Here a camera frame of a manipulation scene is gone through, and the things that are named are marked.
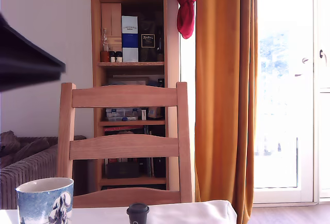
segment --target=door handle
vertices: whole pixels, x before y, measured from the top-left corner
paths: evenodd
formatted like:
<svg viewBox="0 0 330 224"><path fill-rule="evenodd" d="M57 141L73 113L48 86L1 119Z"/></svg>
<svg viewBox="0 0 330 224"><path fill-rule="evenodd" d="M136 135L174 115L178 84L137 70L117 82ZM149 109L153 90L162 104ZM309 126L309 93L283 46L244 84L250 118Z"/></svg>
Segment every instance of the door handle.
<svg viewBox="0 0 330 224"><path fill-rule="evenodd" d="M324 59L325 59L325 66L327 67L327 59L326 59L326 55L325 53L323 52L323 50L320 50L320 58L323 58L324 56Z"/></svg>
<svg viewBox="0 0 330 224"><path fill-rule="evenodd" d="M308 62L308 61L309 61L309 59L306 58L306 57L304 57L304 58L302 59L302 63L303 63L303 64L306 64L306 62ZM303 75L303 74L302 74L302 73L299 73L299 74L296 73L296 74L294 75L294 77L298 77L298 76L301 76L301 75Z"/></svg>

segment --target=glass door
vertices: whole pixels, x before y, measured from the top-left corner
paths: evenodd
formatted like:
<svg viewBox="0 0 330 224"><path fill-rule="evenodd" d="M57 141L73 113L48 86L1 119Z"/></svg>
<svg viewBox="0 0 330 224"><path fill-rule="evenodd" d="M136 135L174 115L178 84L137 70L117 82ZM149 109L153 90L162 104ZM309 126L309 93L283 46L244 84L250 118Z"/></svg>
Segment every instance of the glass door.
<svg viewBox="0 0 330 224"><path fill-rule="evenodd" d="M258 0L254 202L309 202L313 187L313 0Z"/></svg>
<svg viewBox="0 0 330 224"><path fill-rule="evenodd" d="M330 5L318 0L318 58L319 79L319 194L330 198Z"/></svg>

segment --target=cushion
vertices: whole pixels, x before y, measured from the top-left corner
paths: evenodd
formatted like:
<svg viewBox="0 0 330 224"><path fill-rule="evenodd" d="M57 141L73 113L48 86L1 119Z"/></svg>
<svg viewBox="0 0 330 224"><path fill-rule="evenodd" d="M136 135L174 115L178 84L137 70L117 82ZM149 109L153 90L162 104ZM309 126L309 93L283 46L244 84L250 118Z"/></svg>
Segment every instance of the cushion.
<svg viewBox="0 0 330 224"><path fill-rule="evenodd" d="M13 159L14 159L13 154L9 154L9 155L6 155L6 156L3 156L2 158L0 158L0 169L11 165Z"/></svg>
<svg viewBox="0 0 330 224"><path fill-rule="evenodd" d="M47 148L49 148L48 141L45 137L38 138L34 142L25 145L21 150L19 150L13 159L13 163L21 161L22 159L28 158L36 153L39 153Z"/></svg>
<svg viewBox="0 0 330 224"><path fill-rule="evenodd" d="M0 134L0 158L11 153L16 153L21 144L17 140L13 131Z"/></svg>

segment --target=red cloth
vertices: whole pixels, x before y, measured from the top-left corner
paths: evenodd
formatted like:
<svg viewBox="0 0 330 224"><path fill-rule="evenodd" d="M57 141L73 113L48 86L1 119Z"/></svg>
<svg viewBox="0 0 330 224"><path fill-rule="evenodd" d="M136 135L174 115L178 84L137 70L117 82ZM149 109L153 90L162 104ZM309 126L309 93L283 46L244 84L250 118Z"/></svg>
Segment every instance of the red cloth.
<svg viewBox="0 0 330 224"><path fill-rule="evenodd" d="M196 0L177 0L180 4L177 14L177 30L184 39L191 37L194 31L195 12L194 2Z"/></svg>

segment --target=wooden floor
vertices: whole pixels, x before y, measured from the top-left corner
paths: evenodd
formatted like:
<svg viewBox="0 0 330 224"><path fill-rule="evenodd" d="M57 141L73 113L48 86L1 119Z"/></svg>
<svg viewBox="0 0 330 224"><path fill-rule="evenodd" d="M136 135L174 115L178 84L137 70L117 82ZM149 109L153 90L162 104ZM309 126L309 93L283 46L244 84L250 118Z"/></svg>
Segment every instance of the wooden floor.
<svg viewBox="0 0 330 224"><path fill-rule="evenodd" d="M330 224L330 204L255 208L248 224Z"/></svg>

